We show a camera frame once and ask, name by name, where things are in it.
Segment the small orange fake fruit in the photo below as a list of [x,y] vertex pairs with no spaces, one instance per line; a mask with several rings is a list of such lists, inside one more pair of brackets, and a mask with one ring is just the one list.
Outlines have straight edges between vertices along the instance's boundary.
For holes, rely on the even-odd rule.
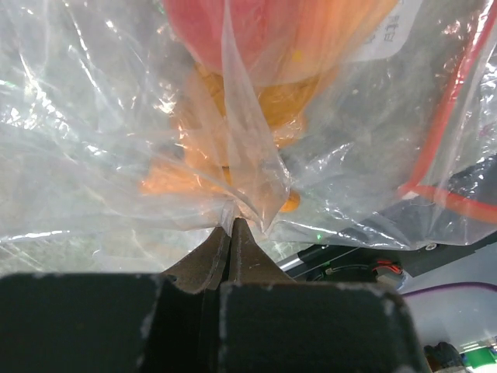
[[[308,127],[304,110],[321,89],[320,81],[326,78],[320,74],[280,85],[257,88],[262,114],[278,149],[297,142]],[[172,115],[172,123],[179,130],[179,144],[183,150],[183,161],[205,173],[223,171],[224,179],[232,184],[228,165],[228,136],[226,109],[224,104],[224,80],[219,74],[195,64],[186,85],[189,93],[200,89],[208,92],[207,103],[215,106],[207,113],[207,132],[200,133],[198,106],[190,98],[178,102]],[[164,193],[220,193],[221,188],[203,176],[194,176],[170,161],[155,158],[145,180],[141,182],[145,194]]]

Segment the pink fake peach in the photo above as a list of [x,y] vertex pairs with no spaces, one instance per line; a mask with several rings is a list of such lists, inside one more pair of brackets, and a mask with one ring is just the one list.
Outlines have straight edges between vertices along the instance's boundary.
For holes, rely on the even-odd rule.
[[240,57],[253,85],[299,82],[344,62],[394,1],[165,1],[176,36],[210,71]]

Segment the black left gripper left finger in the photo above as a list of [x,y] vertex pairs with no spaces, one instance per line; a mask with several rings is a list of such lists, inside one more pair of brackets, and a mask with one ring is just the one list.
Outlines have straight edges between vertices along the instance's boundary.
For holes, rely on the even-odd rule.
[[169,372],[218,372],[226,337],[222,285],[231,238],[222,228],[169,268],[163,291],[165,362]]

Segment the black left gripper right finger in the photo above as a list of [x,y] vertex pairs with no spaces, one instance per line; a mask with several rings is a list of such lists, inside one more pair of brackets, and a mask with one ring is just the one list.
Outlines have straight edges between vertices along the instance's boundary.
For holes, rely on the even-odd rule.
[[289,315],[283,290],[295,285],[236,219],[228,279],[219,292],[219,371],[278,372],[289,358],[282,345]]

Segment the clear zip top bag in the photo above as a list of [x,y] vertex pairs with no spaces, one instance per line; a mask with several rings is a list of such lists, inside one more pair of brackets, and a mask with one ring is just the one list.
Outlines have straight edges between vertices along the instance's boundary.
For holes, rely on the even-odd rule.
[[[183,161],[172,115],[215,106],[186,91],[198,64],[165,1],[1,3],[1,272],[159,272],[215,228],[245,218],[275,261],[313,243],[287,222],[312,207],[305,171],[386,173],[394,200],[420,194],[496,225],[496,3],[394,1],[278,149],[240,57],[224,80],[228,165]],[[220,193],[145,194],[155,158]]]

